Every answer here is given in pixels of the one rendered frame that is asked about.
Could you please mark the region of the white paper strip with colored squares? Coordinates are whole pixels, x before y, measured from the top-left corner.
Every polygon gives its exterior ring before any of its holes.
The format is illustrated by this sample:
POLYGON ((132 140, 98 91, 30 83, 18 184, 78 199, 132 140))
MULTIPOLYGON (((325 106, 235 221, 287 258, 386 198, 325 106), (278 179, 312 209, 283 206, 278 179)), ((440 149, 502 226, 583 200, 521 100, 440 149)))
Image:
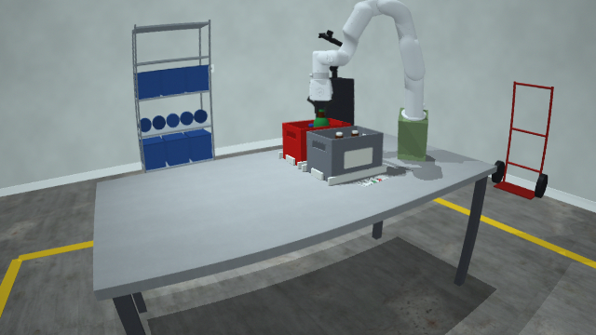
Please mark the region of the white paper strip with colored squares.
POLYGON ((368 185, 374 184, 374 183, 376 183, 376 182, 383 181, 383 180, 385 180, 385 179, 388 179, 388 177, 386 177, 386 176, 383 176, 383 175, 377 175, 377 176, 375 176, 375 177, 372 177, 372 178, 369 178, 369 179, 367 179, 367 180, 356 182, 356 184, 358 184, 358 185, 361 185, 361 186, 365 187, 365 186, 368 186, 368 185))

